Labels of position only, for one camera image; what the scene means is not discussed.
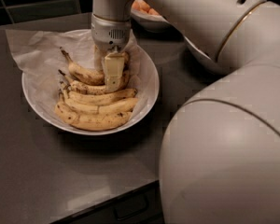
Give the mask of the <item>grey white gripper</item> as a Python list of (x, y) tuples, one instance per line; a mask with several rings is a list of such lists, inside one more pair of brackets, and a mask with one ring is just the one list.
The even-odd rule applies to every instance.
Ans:
[(129, 42), (131, 31), (131, 16), (123, 20), (111, 20), (91, 15), (91, 34), (94, 46), (94, 67), (104, 71), (106, 90), (116, 91), (121, 82), (124, 69), (122, 51)]

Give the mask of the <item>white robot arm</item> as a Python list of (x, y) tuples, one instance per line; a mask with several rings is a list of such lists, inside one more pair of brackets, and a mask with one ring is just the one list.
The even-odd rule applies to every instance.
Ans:
[[(280, 224), (280, 6), (267, 0), (145, 0), (222, 69), (163, 137), (165, 224)], [(123, 47), (133, 0), (93, 0), (92, 35)]]

